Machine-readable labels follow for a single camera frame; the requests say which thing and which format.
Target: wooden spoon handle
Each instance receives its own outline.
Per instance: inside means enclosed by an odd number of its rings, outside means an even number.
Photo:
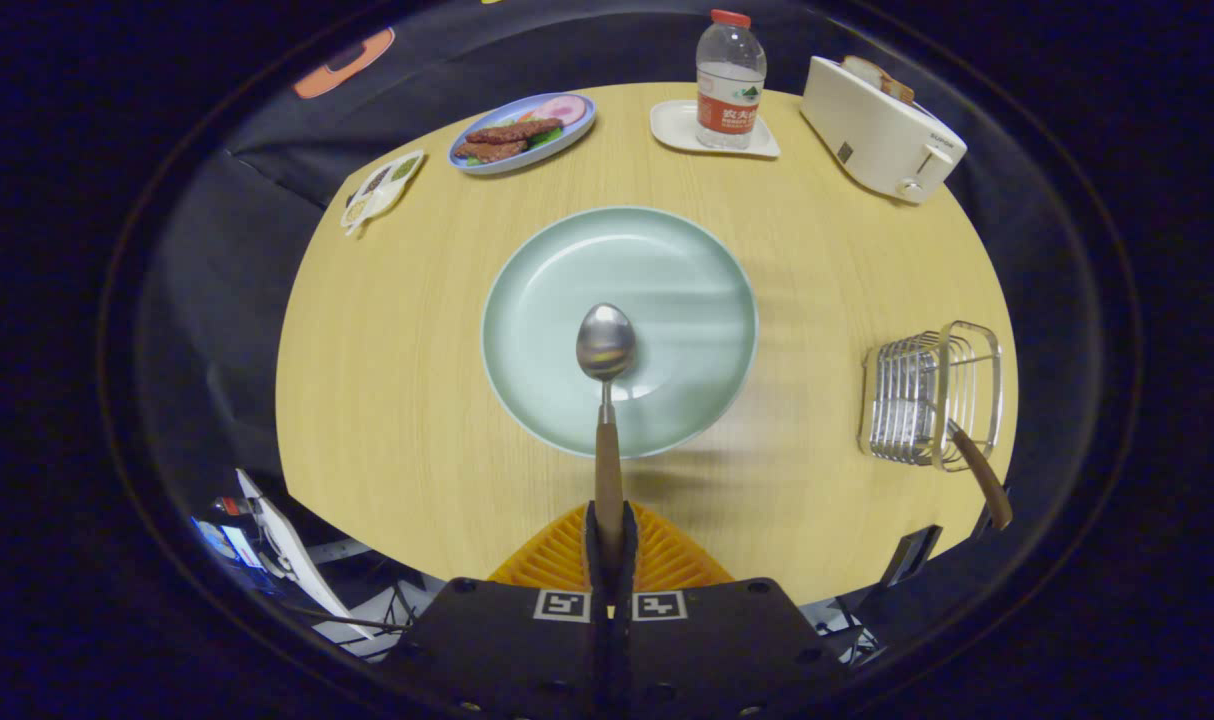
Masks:
[[[994,475],[994,469],[989,467],[989,461],[981,454],[972,438],[963,429],[954,432],[954,446],[961,452],[968,466],[971,466],[976,482],[985,493],[985,503],[989,506],[989,516],[994,518],[994,529],[1000,531],[1011,523],[1011,503],[999,478]]]
[[[625,491],[620,480],[620,440],[614,423],[599,424],[594,450],[594,517],[599,521],[599,550],[603,568],[620,568],[622,537],[625,521]]]

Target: bottle label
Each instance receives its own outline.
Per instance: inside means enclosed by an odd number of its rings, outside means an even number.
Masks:
[[[715,132],[743,135],[754,129],[762,81],[738,81],[698,69],[697,119]]]

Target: red bottle cap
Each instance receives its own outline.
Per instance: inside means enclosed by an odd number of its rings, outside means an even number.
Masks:
[[[749,27],[749,15],[730,13],[726,10],[709,10],[709,17],[713,18],[713,22],[725,25]]]

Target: round wooden table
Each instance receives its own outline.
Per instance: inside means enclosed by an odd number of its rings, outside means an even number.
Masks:
[[[676,450],[625,461],[625,498],[674,521],[732,576],[775,578],[799,603],[875,583],[901,537],[929,525],[942,528],[935,552],[968,538],[983,503],[971,475],[857,446],[864,352],[965,319],[1003,345],[991,461],[1006,474],[1019,397],[1010,319],[954,197],[941,188],[910,206],[860,188],[794,95],[764,95],[781,158],[758,159],[652,137],[652,106],[694,97],[693,83],[580,92],[597,102],[597,126],[533,168],[493,177],[450,168],[466,118],[388,153],[427,158],[398,205],[351,237],[339,225],[345,202],[381,160],[339,188],[283,323],[288,492],[438,578],[487,577],[589,500],[592,459],[531,436],[493,395],[480,321],[497,273],[539,228],[590,208],[647,205],[726,243],[749,274],[761,333],[731,410]]]

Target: food plate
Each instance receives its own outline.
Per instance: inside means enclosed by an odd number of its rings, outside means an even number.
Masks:
[[[622,457],[690,441],[744,387],[758,305],[731,251],[670,212],[588,210],[527,240],[483,308],[488,381],[541,441],[594,453],[602,391],[575,363],[575,333],[597,302],[620,307],[639,336],[635,365],[612,382]]]
[[[539,108],[540,104],[545,104],[555,97],[563,95],[569,95],[572,97],[579,97],[585,102],[585,114],[580,119],[569,124],[569,126],[562,127],[562,136],[557,137],[551,142],[540,144],[539,147],[533,147],[533,149],[520,152],[520,154],[514,158],[507,158],[505,160],[497,160],[494,163],[487,163],[482,165],[470,165],[464,158],[456,158],[456,147],[460,147],[465,142],[465,137],[475,131],[480,131],[483,127],[493,127],[497,124],[509,123],[511,120],[517,120],[529,110]],[[488,114],[484,114],[471,126],[465,127],[465,132],[461,132],[455,141],[450,143],[452,152],[448,152],[447,160],[450,161],[452,166],[461,170],[461,172],[469,172],[471,176],[490,176],[497,172],[507,172],[507,170],[516,170],[517,168],[526,168],[532,163],[538,163],[539,160],[546,159],[549,155],[556,155],[558,152],[566,151],[584,137],[589,129],[594,125],[594,119],[599,117],[599,107],[594,104],[592,100],[589,100],[584,95],[575,95],[575,92],[546,92],[544,95],[533,95],[531,97],[524,97],[523,100],[516,100],[510,102],[510,104],[501,106]]]
[[[761,158],[781,158],[781,146],[767,127],[767,120],[758,115],[754,129],[749,131],[749,147],[734,151],[730,147],[705,147],[694,137],[699,120],[694,119],[694,100],[669,100],[652,108],[652,135],[656,140],[680,151],[726,152],[731,155],[760,155]]]
[[[345,211],[341,212],[341,227],[350,228],[345,234],[353,234],[362,223],[388,210],[388,206],[402,197],[403,188],[420,169],[424,157],[424,151],[407,152],[405,155],[382,163],[380,168],[371,170],[346,202]]]

